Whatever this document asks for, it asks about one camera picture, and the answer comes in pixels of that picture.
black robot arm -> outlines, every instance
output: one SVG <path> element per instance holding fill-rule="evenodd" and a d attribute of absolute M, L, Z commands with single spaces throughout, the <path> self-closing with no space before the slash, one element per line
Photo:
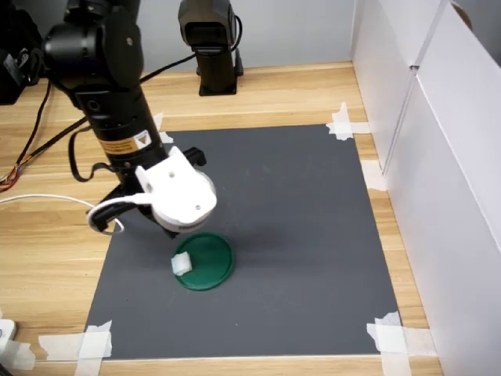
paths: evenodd
<path fill-rule="evenodd" d="M 229 0 L 182 0 L 178 18 L 182 39 L 196 55 L 200 95 L 236 94 L 236 79 L 243 74 L 237 48 L 243 30 Z M 236 36 L 237 24 L 239 37 Z M 235 66 L 233 50 L 236 51 Z"/>
<path fill-rule="evenodd" d="M 43 43 L 49 79 L 85 113 L 90 125 L 82 131 L 91 129 L 96 134 L 110 162 L 93 169 L 105 167 L 120 180 L 105 200 L 145 192 L 136 170 L 147 176 L 145 171 L 152 167 L 159 171 L 158 166 L 168 159 L 139 82 L 143 59 L 135 24 L 138 11 L 139 0 L 69 0 L 64 22 L 53 27 Z M 70 140 L 72 162 L 75 136 Z M 191 165 L 205 163 L 198 149 L 184 155 Z M 79 176 L 74 163 L 72 172 Z M 161 201 L 169 194 L 163 193 L 160 190 L 155 197 Z M 109 205 L 93 215 L 91 225 L 103 231 L 112 218 L 135 206 Z M 146 217 L 158 222 L 152 208 L 139 206 Z"/>

green lid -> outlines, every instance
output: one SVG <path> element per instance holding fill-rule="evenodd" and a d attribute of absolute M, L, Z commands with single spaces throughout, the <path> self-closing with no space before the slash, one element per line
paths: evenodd
<path fill-rule="evenodd" d="M 198 233 L 186 238 L 175 254 L 184 252 L 188 252 L 193 270 L 175 278 L 190 290 L 210 290 L 222 284 L 232 272 L 232 248 L 215 233 Z"/>

white cable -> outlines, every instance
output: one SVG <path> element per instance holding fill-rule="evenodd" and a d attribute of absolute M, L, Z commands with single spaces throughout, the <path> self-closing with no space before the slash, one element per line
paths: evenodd
<path fill-rule="evenodd" d="M 69 200 L 69 201 L 74 201 L 74 202 L 78 202 L 79 204 L 83 204 L 83 205 L 87 205 L 89 206 L 90 208 L 97 208 L 95 205 L 87 202 L 87 201 L 83 201 L 83 200 L 78 200 L 77 198 L 74 198 L 74 197 L 69 197 L 69 196 L 61 196 L 59 194 L 43 194 L 43 193 L 34 193 L 34 194 L 21 194 L 19 196 L 12 196 L 12 197 L 7 197 L 7 198 L 4 198 L 4 199 L 1 199 L 0 200 L 0 204 L 4 204 L 6 202 L 9 202 L 9 201 L 14 201 L 14 200 L 21 200 L 23 198 L 32 198 L 32 197 L 41 197 L 41 198 L 55 198 L 55 199 L 60 199 L 60 200 Z M 116 224 L 118 224 L 118 226 L 120 227 L 120 230 L 117 232 L 117 233 L 122 233 L 125 228 L 124 228 L 124 225 L 122 224 L 122 222 L 120 222 L 118 219 L 115 219 L 114 220 Z M 103 231 L 102 233 L 106 234 L 106 235 L 113 235 L 113 233 L 109 232 L 109 231 Z"/>
<path fill-rule="evenodd" d="M 151 193 L 136 193 L 136 194 L 132 194 L 131 196 L 116 197 L 116 198 L 112 198 L 111 200 L 106 200 L 106 201 L 102 202 L 101 204 L 97 204 L 91 210 L 88 211 L 87 224 L 91 229 L 99 232 L 99 230 L 92 223 L 92 216 L 98 210 L 104 209 L 107 206 L 110 206 L 112 204 L 118 204 L 118 203 L 122 203 L 122 204 L 132 203 L 132 204 L 137 204 L 137 205 L 151 204 L 151 196 L 152 196 Z"/>

white partition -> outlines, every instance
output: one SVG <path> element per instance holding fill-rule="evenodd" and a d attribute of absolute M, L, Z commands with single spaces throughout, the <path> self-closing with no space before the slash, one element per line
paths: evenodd
<path fill-rule="evenodd" d="M 358 0 L 355 8 L 353 66 L 377 154 L 384 167 L 405 94 L 413 77 L 378 0 Z"/>
<path fill-rule="evenodd" d="M 420 65 L 435 15 L 444 0 L 379 0 L 393 28 L 398 49 L 408 66 Z"/>
<path fill-rule="evenodd" d="M 499 375 L 501 69 L 447 5 L 416 79 L 391 202 L 445 375 Z"/>
<path fill-rule="evenodd" d="M 381 167 L 445 0 L 358 0 L 352 58 Z"/>

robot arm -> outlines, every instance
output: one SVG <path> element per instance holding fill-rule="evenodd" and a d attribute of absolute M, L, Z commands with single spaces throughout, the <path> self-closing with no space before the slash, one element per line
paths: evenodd
<path fill-rule="evenodd" d="M 242 22 L 229 0 L 182 0 L 178 18 L 182 39 L 195 52 L 198 62 L 200 95 L 236 94 L 236 79 L 243 74 L 237 48 L 242 37 Z M 235 66 L 233 50 L 236 51 Z"/>
<path fill-rule="evenodd" d="M 168 155 L 160 141 L 139 84 L 138 10 L 139 0 L 69 0 L 64 22 L 43 43 L 45 65 L 51 82 L 85 113 L 110 162 L 105 166 L 120 181 L 89 212 L 91 227 L 103 231 L 137 206 L 174 237 L 204 223 L 215 206 L 215 191 L 193 167 L 205 164 L 203 152 L 173 148 Z M 141 200 L 132 200 L 137 193 Z"/>

